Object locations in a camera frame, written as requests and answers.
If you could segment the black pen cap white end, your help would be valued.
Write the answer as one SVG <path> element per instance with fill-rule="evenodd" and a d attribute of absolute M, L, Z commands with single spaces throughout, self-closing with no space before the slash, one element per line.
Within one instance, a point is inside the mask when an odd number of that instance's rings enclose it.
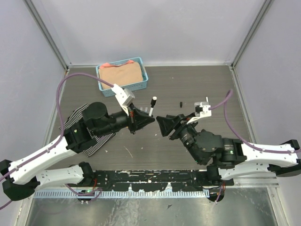
<path fill-rule="evenodd" d="M 151 100 L 151 103 L 150 103 L 151 104 L 151 108 L 153 108 L 155 106 L 156 101 L 157 101 L 157 97 L 156 96 L 152 97 L 152 100 Z"/>

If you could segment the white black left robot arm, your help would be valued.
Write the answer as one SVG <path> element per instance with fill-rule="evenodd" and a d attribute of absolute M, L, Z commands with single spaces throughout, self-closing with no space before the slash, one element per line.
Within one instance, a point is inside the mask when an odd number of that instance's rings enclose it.
<path fill-rule="evenodd" d="M 62 130 L 63 136 L 18 161 L 1 161 L 4 194 L 11 201 L 19 201 L 48 186 L 91 186 L 95 174 L 87 162 L 64 169 L 48 168 L 78 153 L 98 150 L 106 135 L 115 134 L 123 128 L 128 128 L 134 134 L 155 121 L 153 116 L 133 104 L 130 104 L 128 110 L 128 113 L 120 111 L 108 114 L 105 104 L 94 102 L 74 111 L 66 122 L 66 128 Z"/>

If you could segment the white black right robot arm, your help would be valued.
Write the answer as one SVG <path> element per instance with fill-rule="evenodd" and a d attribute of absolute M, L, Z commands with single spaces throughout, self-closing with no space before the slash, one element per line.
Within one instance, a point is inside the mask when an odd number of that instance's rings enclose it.
<path fill-rule="evenodd" d="M 158 116 L 156 120 L 162 136 L 179 139 L 194 161 L 206 166 L 207 181 L 213 186 L 222 181 L 258 173 L 275 173 L 277 177 L 293 177 L 301 173 L 301 161 L 294 153 L 297 142 L 291 140 L 276 145 L 275 153 L 265 153 L 272 146 L 248 146 L 240 139 L 225 138 L 212 132 L 196 131 L 203 113 L 187 116 Z"/>

